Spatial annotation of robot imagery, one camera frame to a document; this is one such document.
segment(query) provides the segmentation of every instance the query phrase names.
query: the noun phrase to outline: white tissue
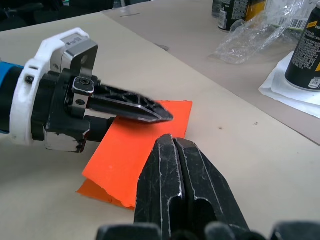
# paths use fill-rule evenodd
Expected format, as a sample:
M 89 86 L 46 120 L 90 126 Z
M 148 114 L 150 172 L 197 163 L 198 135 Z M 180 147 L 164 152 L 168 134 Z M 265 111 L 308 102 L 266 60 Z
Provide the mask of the white tissue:
M 291 52 L 278 63 L 259 91 L 265 96 L 320 119 L 320 92 L 298 89 L 290 85 L 285 77 L 293 54 L 294 52 Z

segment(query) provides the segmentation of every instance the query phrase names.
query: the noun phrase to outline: clear plastic wrap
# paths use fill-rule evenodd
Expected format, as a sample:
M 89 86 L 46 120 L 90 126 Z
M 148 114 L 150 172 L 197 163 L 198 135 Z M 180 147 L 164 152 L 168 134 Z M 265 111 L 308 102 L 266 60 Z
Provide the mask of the clear plastic wrap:
M 213 57 L 230 64 L 242 64 L 256 52 L 266 49 L 276 39 L 298 43 L 299 32 L 288 29 L 306 0 L 291 0 L 278 11 L 262 11 L 241 26 L 232 26 L 231 32 L 213 53 Z M 271 24 L 279 19 L 281 24 Z

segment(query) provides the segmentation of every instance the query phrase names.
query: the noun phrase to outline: beige table surface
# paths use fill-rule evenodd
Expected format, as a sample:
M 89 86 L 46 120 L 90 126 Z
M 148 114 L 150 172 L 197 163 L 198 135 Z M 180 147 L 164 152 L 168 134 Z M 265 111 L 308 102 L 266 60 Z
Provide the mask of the beige table surface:
M 43 39 L 74 27 L 99 44 L 93 73 L 104 83 L 156 100 L 193 101 L 186 138 L 226 177 L 253 230 L 268 235 L 281 220 L 319 219 L 318 145 L 102 13 L 1 32 L 0 56 L 23 65 Z M 132 211 L 75 193 L 96 148 L 57 152 L 2 136 L 1 239 L 91 240 L 102 224 L 132 222 Z
M 292 45 L 274 44 L 241 65 L 210 59 L 227 33 L 211 17 L 212 0 L 156 0 L 104 14 L 144 39 L 169 47 L 169 53 L 273 118 L 320 144 L 320 119 L 259 92 Z

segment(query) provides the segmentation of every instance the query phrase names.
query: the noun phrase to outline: can label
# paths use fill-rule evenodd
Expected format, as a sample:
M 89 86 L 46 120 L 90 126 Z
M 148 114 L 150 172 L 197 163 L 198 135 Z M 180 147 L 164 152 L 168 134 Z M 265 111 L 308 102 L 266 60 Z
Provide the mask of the can label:
M 249 0 L 221 0 L 218 27 L 230 31 L 236 21 L 246 18 L 248 5 Z
M 307 21 L 285 77 L 295 86 L 320 91 L 320 9 L 317 7 Z

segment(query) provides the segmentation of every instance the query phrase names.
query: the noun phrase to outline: orange foam sheet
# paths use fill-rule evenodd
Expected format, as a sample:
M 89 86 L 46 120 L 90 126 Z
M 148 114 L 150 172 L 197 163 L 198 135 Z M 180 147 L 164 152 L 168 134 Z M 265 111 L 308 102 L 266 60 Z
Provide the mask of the orange foam sheet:
M 160 101 L 174 120 L 144 124 L 116 118 L 83 171 L 87 178 L 78 193 L 133 209 L 138 178 L 156 140 L 164 134 L 184 138 L 191 101 Z

